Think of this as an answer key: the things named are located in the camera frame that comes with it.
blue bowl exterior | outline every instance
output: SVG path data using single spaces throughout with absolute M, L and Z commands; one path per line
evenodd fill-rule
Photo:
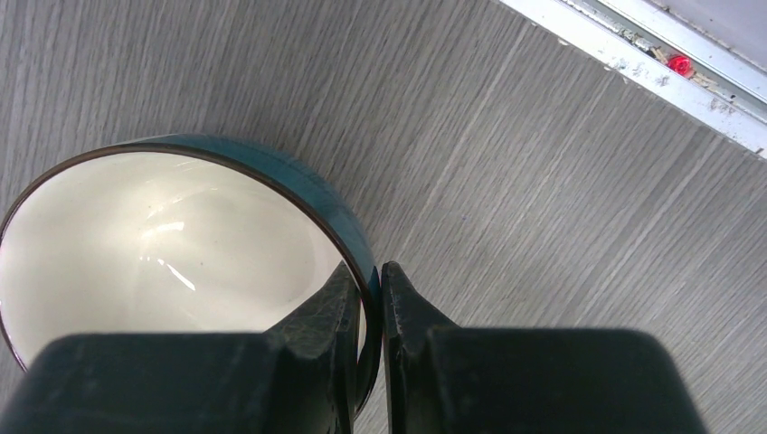
M 380 280 L 365 231 L 340 194 L 296 158 L 255 142 L 206 135 L 176 134 L 131 143 L 187 146 L 211 152 L 246 165 L 282 185 L 311 206 L 349 249 L 356 266 L 364 276 L 369 276 L 368 289 L 374 307 L 379 308 Z

bowl rim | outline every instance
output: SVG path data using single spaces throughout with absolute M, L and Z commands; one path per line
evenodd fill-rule
M 246 165 L 234 158 L 223 156 L 213 151 L 207 151 L 192 146 L 167 144 L 151 139 L 149 141 L 128 142 L 112 146 L 104 146 L 98 149 L 87 151 L 77 156 L 68 158 L 57 165 L 54 165 L 52 168 L 43 172 L 42 175 L 39 175 L 37 178 L 35 178 L 26 188 L 22 190 L 18 197 L 12 202 L 11 207 L 5 214 L 2 222 L 0 222 L 0 248 L 2 248 L 3 238 L 5 237 L 5 232 L 8 229 L 8 225 L 13 220 L 22 204 L 24 204 L 24 202 L 26 202 L 26 200 L 38 188 L 40 188 L 40 186 L 51 180 L 51 178 L 64 172 L 65 170 L 73 168 L 76 165 L 80 165 L 91 160 L 105 156 L 115 156 L 120 154 L 139 152 L 188 156 L 221 165 L 242 175 L 248 176 L 250 179 L 266 185 L 272 191 L 291 202 L 298 208 L 299 211 L 303 212 L 313 223 L 315 223 L 316 226 L 328 237 L 336 249 L 338 249 L 338 252 L 341 254 L 342 259 L 349 267 L 349 271 L 352 273 L 352 276 L 355 279 L 357 289 L 360 293 L 360 299 L 362 300 L 362 308 L 364 311 L 363 315 L 365 315 L 365 344 L 363 345 L 359 357 L 357 358 L 357 385 L 355 391 L 355 413 L 356 415 L 359 415 L 360 411 L 370 398 L 370 394 L 373 390 L 375 379 L 378 374 L 378 366 L 381 358 L 381 339 L 383 333 L 380 321 L 378 321 L 378 312 L 375 309 L 375 303 L 368 286 L 368 281 L 365 278 L 365 274 L 354 259 L 354 255 L 352 254 L 351 250 L 348 249 L 338 233 L 333 230 L 333 228 L 330 227 L 327 222 L 325 222 L 321 215 L 319 215 L 317 210 L 315 210 L 311 205 L 304 201 L 297 193 L 294 193 L 285 185 L 250 165 Z M 3 335 L 5 344 L 11 350 L 11 353 L 13 353 L 14 359 L 22 368 L 22 371 L 26 373 L 27 366 L 24 364 L 20 354 L 16 351 L 16 348 L 5 329 L 5 321 L 3 319 L 2 310 L 3 309 L 0 307 L 0 333 Z

gray laminate floor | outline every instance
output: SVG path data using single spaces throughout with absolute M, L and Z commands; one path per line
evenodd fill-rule
M 767 431 L 767 163 L 504 6 L 0 0 L 0 208 L 170 132 L 300 157 L 458 323 L 649 331 L 712 431 Z

red object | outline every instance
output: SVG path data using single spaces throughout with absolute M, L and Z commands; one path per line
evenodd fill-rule
M 666 63 L 666 65 L 674 70 L 674 72 L 686 79 L 689 79 L 695 73 L 695 70 L 693 69 L 693 62 L 691 62 L 686 56 L 673 56 L 671 59 L 668 59 L 668 63 Z

ceramic bowl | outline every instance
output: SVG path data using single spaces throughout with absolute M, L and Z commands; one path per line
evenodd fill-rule
M 263 331 L 344 261 L 365 316 L 379 279 L 341 197 L 299 161 L 207 136 L 153 137 L 57 165 L 0 232 L 0 319 L 24 368 L 77 333 Z M 358 408 L 380 326 L 363 318 Z

